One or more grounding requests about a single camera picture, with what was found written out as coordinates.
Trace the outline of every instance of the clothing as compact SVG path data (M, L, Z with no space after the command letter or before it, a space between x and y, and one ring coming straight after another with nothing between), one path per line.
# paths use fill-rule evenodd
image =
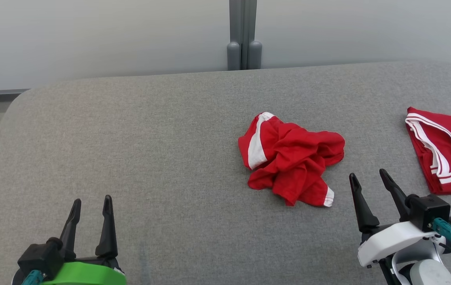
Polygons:
M326 166L343 159L345 140L334 132L309 132L269 112L257 115L238 139L243 163L254 170L253 189L271 188L294 206L296 201L330 207L334 192L322 180Z
M451 116L408 108L405 119L430 191L451 194Z

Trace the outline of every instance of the gray table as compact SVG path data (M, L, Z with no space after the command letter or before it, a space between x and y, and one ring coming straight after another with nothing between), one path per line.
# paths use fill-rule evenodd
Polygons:
M383 284L379 268L357 261L347 176L359 177L382 223L398 214L379 168L406 193L428 194L404 125L410 105L451 114L451 65L102 78L27 91L0 124L0 284L28 245L59 236L78 197L76 252L93 255L106 194L129 284ZM332 208L287 207L247 187L237 139L264 111L345 137L345 158L324 174ZM451 271L451 255L444 261Z

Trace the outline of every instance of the teal connector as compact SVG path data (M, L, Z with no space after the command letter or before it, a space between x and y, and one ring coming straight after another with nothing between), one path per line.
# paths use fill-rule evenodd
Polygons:
M444 221L442 218L436 218L433 220L433 230L441 234L451 243L451 224Z
M39 270L32 270L21 285L39 285L43 283L43 274Z

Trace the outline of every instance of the crumpled red shirt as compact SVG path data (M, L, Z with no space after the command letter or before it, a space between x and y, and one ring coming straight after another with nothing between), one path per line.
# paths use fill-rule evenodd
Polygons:
M253 189L271 188L294 206L296 201L331 206L334 192L322 180L326 166L343 159L345 140L335 132L309 132L269 112L256 116L238 145Z

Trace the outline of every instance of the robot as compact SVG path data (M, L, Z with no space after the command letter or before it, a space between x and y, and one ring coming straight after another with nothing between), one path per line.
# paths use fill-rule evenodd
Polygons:
M400 222L381 226L351 173L352 198L362 233L359 263L367 268L378 264L388 285L451 285L451 274L440 258L451 253L450 205L433 194L406 196L387 171L380 169L380 175L400 213Z
M76 258L74 241L80 221L81 200L76 199L60 238L51 237L45 244L30 245L18 259L20 269L12 285L126 285L117 261L117 235L113 200L104 198L102 233L95 255Z

